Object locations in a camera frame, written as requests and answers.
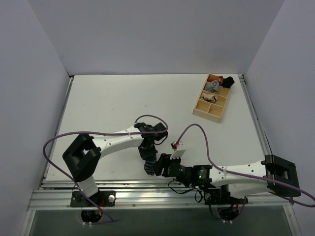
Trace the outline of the navy striped underwear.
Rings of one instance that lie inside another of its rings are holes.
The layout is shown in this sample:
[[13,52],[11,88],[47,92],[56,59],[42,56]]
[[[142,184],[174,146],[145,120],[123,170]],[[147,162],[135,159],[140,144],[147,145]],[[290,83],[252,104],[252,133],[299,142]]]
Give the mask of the navy striped underwear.
[[145,160],[144,163],[144,171],[146,174],[153,176],[155,174],[155,164],[157,162],[157,158],[153,157],[151,159]]

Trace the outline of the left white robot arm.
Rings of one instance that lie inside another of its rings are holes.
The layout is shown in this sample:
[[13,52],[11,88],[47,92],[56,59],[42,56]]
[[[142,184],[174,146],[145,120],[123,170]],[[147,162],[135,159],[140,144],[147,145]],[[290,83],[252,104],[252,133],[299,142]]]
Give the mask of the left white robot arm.
[[63,160],[83,192],[82,201],[88,206],[94,206],[99,201],[99,189],[93,174],[101,158],[123,149],[138,148],[144,160],[145,173],[153,175],[158,152],[156,141],[167,136],[167,128],[161,122],[155,126],[136,123],[113,135],[79,134],[63,153]]

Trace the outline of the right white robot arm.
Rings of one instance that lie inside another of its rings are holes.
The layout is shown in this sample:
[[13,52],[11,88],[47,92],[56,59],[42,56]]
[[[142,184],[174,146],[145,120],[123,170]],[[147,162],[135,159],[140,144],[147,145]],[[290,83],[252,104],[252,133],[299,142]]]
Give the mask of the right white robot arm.
[[273,192],[280,197],[299,197],[296,166],[275,155],[245,165],[194,165],[185,167],[181,158],[186,151],[183,144],[173,145],[172,154],[162,154],[154,164],[156,176],[172,177],[185,187],[204,191],[214,188],[224,203],[251,194]]

